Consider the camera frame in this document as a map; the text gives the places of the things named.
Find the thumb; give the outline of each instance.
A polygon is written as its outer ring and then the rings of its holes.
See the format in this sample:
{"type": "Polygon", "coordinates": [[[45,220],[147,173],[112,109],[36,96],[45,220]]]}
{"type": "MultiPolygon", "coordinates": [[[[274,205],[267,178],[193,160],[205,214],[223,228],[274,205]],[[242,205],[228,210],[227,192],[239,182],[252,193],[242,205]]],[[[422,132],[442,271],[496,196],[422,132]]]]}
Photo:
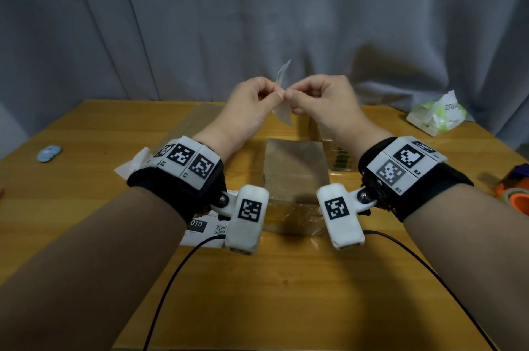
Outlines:
{"type": "Polygon", "coordinates": [[[301,109],[310,115],[313,115],[316,112],[318,100],[306,93],[294,89],[288,89],[285,92],[285,99],[290,103],[292,109],[301,109]]]}
{"type": "Polygon", "coordinates": [[[284,91],[279,92],[272,92],[269,93],[266,98],[261,100],[259,104],[261,105],[261,108],[264,109],[266,114],[269,114],[272,112],[273,109],[278,107],[284,98],[284,91]]]}

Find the gray backdrop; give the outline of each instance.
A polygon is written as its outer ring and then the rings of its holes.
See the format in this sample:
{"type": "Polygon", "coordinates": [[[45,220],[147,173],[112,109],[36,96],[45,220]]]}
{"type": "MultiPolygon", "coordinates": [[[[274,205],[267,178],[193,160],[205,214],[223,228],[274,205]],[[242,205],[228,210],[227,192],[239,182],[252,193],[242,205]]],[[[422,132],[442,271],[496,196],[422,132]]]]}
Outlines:
{"type": "Polygon", "coordinates": [[[454,89],[517,147],[528,28],[529,0],[0,0],[0,117],[33,134],[86,98],[225,100],[291,58],[288,84],[346,74],[365,103],[454,89]]]}

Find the cable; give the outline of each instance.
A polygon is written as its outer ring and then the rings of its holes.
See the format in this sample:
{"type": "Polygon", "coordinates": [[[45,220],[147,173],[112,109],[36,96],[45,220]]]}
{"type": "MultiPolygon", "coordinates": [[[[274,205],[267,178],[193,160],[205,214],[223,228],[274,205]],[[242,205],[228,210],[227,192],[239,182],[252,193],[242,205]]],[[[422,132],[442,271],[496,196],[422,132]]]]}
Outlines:
{"type": "Polygon", "coordinates": [[[152,320],[151,328],[149,329],[149,334],[147,334],[147,339],[145,340],[145,345],[143,346],[143,351],[147,351],[147,349],[149,348],[149,342],[151,342],[152,332],[155,331],[156,321],[158,320],[158,315],[160,314],[160,310],[162,309],[163,301],[165,301],[165,297],[167,296],[167,293],[169,292],[169,288],[171,288],[171,284],[175,280],[175,277],[178,274],[178,272],[180,272],[180,269],[182,269],[182,266],[185,264],[185,262],[187,262],[187,260],[189,258],[191,258],[191,256],[202,245],[204,245],[205,243],[210,242],[211,240],[214,240],[214,239],[224,239],[224,238],[226,238],[225,235],[219,235],[219,236],[213,236],[213,237],[209,237],[209,238],[205,239],[200,244],[198,244],[195,248],[193,248],[191,250],[191,252],[189,254],[187,254],[187,256],[183,259],[183,261],[180,262],[180,264],[178,265],[178,267],[175,270],[175,273],[173,273],[173,275],[171,277],[171,280],[169,280],[169,282],[167,283],[167,286],[166,286],[165,291],[163,292],[162,298],[160,299],[160,302],[158,303],[158,308],[156,308],[155,317],[152,320]]]}
{"type": "MultiPolygon", "coordinates": [[[[425,268],[428,269],[428,271],[430,273],[433,274],[433,276],[443,285],[443,287],[445,288],[446,291],[448,291],[448,293],[450,295],[452,295],[453,299],[458,303],[458,305],[461,307],[461,309],[463,310],[464,313],[466,313],[466,316],[468,316],[468,318],[470,319],[470,321],[474,324],[474,326],[476,327],[476,329],[478,329],[478,332],[483,336],[483,338],[485,339],[485,341],[487,342],[487,344],[491,347],[491,349],[493,351],[498,351],[498,348],[496,348],[496,346],[494,345],[494,343],[489,339],[489,337],[485,334],[485,332],[483,331],[483,329],[480,327],[479,323],[474,319],[474,317],[470,314],[470,312],[465,308],[465,306],[461,303],[461,301],[459,301],[459,299],[455,296],[455,294],[452,292],[452,290],[450,290],[448,288],[448,286],[446,285],[446,283],[443,281],[443,279],[439,276],[439,274],[437,274],[435,272],[435,270],[433,270],[425,261],[423,261],[415,252],[413,252],[411,249],[409,249],[406,245],[404,245],[402,242],[400,242],[398,239],[395,239],[393,238],[392,236],[390,235],[387,235],[385,233],[382,233],[380,231],[374,231],[374,230],[364,230],[363,231],[365,235],[369,235],[369,234],[376,234],[376,235],[379,235],[379,236],[382,236],[382,237],[386,237],[388,240],[391,240],[393,241],[394,243],[396,243],[399,247],[403,248],[404,250],[406,250],[410,255],[412,255],[417,261],[419,261],[419,263],[421,265],[423,265],[425,268]]],[[[180,263],[180,265],[178,265],[178,267],[176,268],[175,270],[175,273],[172,275],[171,279],[169,280],[169,282],[167,283],[167,286],[166,286],[166,289],[164,290],[163,292],[163,295],[162,295],[162,298],[160,299],[160,302],[158,303],[158,308],[156,308],[156,313],[155,313],[155,317],[153,318],[152,320],[152,323],[151,323],[151,327],[149,328],[149,334],[147,334],[147,339],[145,340],[145,345],[143,346],[143,351],[147,351],[148,347],[149,347],[149,342],[151,341],[151,337],[152,337],[152,333],[155,329],[155,325],[156,325],[156,321],[158,320],[158,315],[160,314],[160,310],[162,309],[162,305],[163,305],[163,301],[165,301],[165,297],[167,296],[167,293],[169,292],[169,288],[171,288],[171,285],[173,283],[173,281],[175,280],[176,278],[176,275],[178,274],[178,272],[180,272],[180,270],[182,269],[183,265],[185,264],[185,262],[188,261],[189,258],[191,258],[191,256],[197,251],[198,248],[200,248],[202,245],[204,245],[205,243],[207,242],[210,242],[211,240],[214,240],[214,239],[224,239],[226,238],[225,235],[219,235],[219,236],[213,236],[213,237],[209,237],[207,239],[205,239],[204,241],[202,241],[200,244],[198,244],[195,248],[193,248],[191,250],[191,252],[189,254],[187,254],[187,256],[183,259],[183,261],[180,263]]]]}
{"type": "Polygon", "coordinates": [[[479,323],[474,319],[474,317],[470,314],[470,312],[465,308],[465,306],[461,303],[461,301],[459,301],[459,299],[455,296],[455,294],[452,292],[452,290],[450,290],[448,288],[448,286],[446,285],[446,283],[443,281],[443,279],[439,276],[439,274],[436,273],[435,270],[433,270],[425,261],[423,261],[420,256],[418,256],[415,252],[413,252],[411,249],[409,249],[406,245],[404,245],[402,242],[400,242],[398,239],[395,239],[393,238],[392,236],[390,235],[387,235],[385,233],[381,233],[380,231],[374,231],[374,230],[364,230],[363,231],[365,235],[368,235],[368,234],[376,234],[376,235],[379,235],[379,236],[382,236],[382,237],[386,237],[388,240],[391,240],[393,241],[394,243],[396,243],[399,247],[405,249],[410,255],[412,255],[416,260],[419,261],[419,263],[421,265],[423,265],[425,268],[428,269],[428,271],[430,273],[433,274],[433,276],[443,285],[443,287],[445,288],[446,291],[448,291],[448,293],[450,295],[452,295],[453,299],[459,304],[459,306],[461,307],[461,309],[463,310],[464,313],[466,313],[466,316],[468,316],[468,318],[470,319],[470,321],[474,324],[474,326],[476,327],[476,329],[478,329],[478,332],[483,336],[483,338],[485,339],[485,341],[487,342],[487,344],[491,347],[491,349],[493,351],[498,351],[498,348],[496,348],[496,346],[494,345],[494,343],[490,340],[490,338],[485,334],[485,332],[483,331],[483,329],[480,327],[479,323]]]}

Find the table surface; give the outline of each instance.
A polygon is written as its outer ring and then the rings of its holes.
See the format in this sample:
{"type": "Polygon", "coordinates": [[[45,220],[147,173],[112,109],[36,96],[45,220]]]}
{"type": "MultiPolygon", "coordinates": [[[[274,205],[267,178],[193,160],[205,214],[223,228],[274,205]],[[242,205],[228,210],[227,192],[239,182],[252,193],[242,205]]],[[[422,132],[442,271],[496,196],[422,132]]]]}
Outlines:
{"type": "MultiPolygon", "coordinates": [[[[0,161],[0,280],[62,232],[126,189],[113,169],[155,145],[197,103],[84,101],[0,161]],[[48,145],[63,152],[49,163],[48,145]]],[[[391,107],[366,106],[374,122],[439,150],[477,187],[489,187],[525,160],[473,122],[432,138],[391,107]]],[[[308,140],[271,115],[226,164],[228,188],[262,185],[266,138],[308,140]]],[[[359,173],[331,175],[349,191],[359,173]]],[[[393,215],[360,216],[418,252],[393,215]]],[[[181,247],[123,330],[116,347],[140,348],[169,277],[189,252],[181,247]]],[[[381,237],[336,251],[327,235],[263,233],[253,257],[199,250],[173,283],[152,347],[202,349],[488,349],[444,288],[404,250],[381,237]]]]}

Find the green and white packaging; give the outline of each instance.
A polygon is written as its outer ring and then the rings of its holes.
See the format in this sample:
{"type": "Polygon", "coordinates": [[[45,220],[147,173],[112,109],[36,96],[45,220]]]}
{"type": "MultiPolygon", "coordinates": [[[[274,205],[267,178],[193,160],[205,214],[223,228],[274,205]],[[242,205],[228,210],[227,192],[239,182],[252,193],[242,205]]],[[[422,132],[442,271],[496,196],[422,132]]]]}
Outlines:
{"type": "Polygon", "coordinates": [[[416,104],[406,120],[425,133],[435,137],[439,133],[457,127],[466,119],[466,110],[458,103],[454,91],[439,100],[416,104]]]}

